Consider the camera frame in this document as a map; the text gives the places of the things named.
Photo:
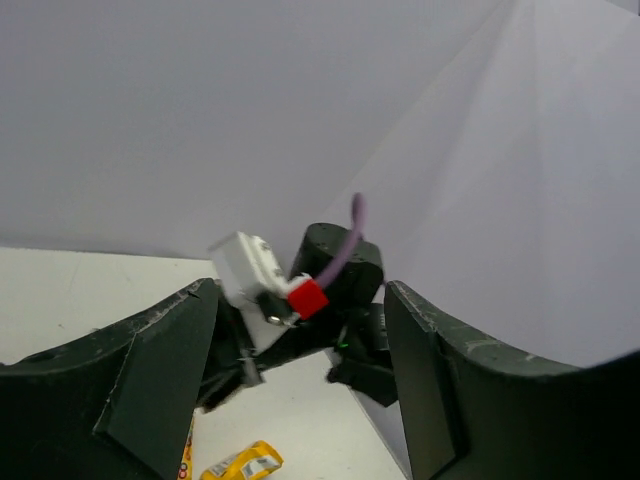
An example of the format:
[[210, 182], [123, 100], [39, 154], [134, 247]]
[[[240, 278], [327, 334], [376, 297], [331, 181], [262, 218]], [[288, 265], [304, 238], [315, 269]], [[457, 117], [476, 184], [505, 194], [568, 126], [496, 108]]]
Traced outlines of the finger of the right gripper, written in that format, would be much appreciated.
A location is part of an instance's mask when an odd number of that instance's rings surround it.
[[264, 377], [258, 370], [253, 348], [215, 349], [205, 363], [197, 407], [205, 413], [211, 412], [240, 391], [263, 382]]
[[345, 385], [383, 407], [398, 400], [394, 372], [385, 366], [342, 358], [328, 371], [326, 380]]

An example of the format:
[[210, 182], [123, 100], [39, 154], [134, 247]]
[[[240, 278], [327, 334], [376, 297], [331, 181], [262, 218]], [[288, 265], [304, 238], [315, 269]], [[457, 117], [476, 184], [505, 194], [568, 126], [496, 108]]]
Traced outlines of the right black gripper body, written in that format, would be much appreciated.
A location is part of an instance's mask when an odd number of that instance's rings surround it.
[[324, 350], [333, 353], [332, 366], [342, 358], [351, 358], [393, 370], [383, 307], [377, 303], [338, 309], [329, 306], [257, 352], [240, 311], [222, 301], [214, 330], [214, 350], [224, 347], [253, 348], [262, 375]]

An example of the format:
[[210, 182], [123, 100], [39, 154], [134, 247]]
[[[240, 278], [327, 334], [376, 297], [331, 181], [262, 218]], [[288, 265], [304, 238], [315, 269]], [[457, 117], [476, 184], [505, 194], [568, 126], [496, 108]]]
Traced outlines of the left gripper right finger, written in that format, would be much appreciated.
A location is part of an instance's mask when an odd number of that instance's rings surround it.
[[400, 281], [384, 296], [416, 479], [635, 479], [639, 356], [587, 368], [515, 348]]

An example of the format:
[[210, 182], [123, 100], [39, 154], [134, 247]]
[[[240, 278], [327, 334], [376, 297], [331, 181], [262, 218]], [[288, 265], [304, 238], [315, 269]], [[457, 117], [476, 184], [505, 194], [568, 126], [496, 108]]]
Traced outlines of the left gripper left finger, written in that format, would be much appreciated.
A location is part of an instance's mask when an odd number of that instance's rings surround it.
[[218, 306], [199, 279], [1, 368], [4, 479], [175, 479]]

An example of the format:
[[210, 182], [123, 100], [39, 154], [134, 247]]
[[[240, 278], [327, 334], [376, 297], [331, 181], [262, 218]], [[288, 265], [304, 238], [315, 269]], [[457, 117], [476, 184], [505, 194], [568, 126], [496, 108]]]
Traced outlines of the yellow snack packet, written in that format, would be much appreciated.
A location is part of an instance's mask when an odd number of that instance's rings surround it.
[[254, 480], [264, 479], [279, 470], [284, 459], [279, 452], [263, 440], [205, 469], [201, 480]]

